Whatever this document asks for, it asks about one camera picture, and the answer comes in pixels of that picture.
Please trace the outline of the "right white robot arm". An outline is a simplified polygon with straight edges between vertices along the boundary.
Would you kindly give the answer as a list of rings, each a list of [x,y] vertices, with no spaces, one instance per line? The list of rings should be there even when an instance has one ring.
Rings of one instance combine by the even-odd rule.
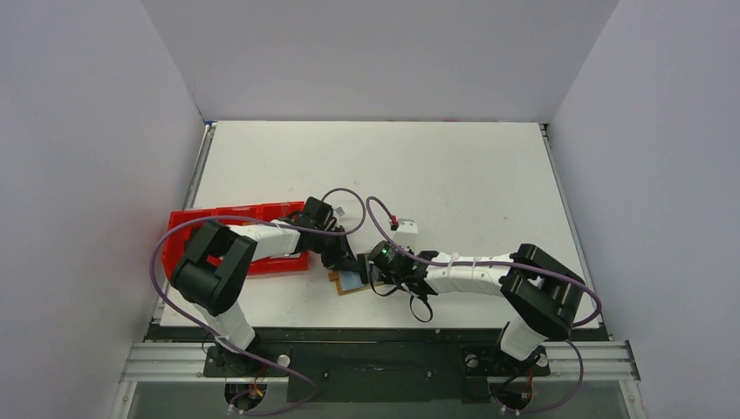
[[[497,257],[401,251],[388,241],[366,255],[377,278],[426,305],[431,296],[474,293],[505,299],[516,318],[492,349],[494,365],[513,373],[546,340],[568,340],[585,292],[584,280],[534,244]]]

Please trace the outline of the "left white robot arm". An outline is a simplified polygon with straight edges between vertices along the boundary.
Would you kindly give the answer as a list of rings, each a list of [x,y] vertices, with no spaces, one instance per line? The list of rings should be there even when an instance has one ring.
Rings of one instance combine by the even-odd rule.
[[[301,209],[266,223],[208,220],[193,232],[169,273],[169,283],[203,316],[218,343],[228,350],[226,363],[237,374],[259,367],[257,332],[238,298],[251,266],[263,259],[312,252],[329,271],[361,269],[337,223],[333,207],[315,197]]]

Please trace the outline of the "yellow leather card holder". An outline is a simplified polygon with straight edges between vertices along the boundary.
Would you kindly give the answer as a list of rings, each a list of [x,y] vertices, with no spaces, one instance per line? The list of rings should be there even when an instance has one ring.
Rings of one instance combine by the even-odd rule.
[[[339,296],[371,289],[371,283],[381,284],[380,272],[367,261],[367,254],[359,254],[358,262],[362,271],[330,271],[329,280],[335,285]]]

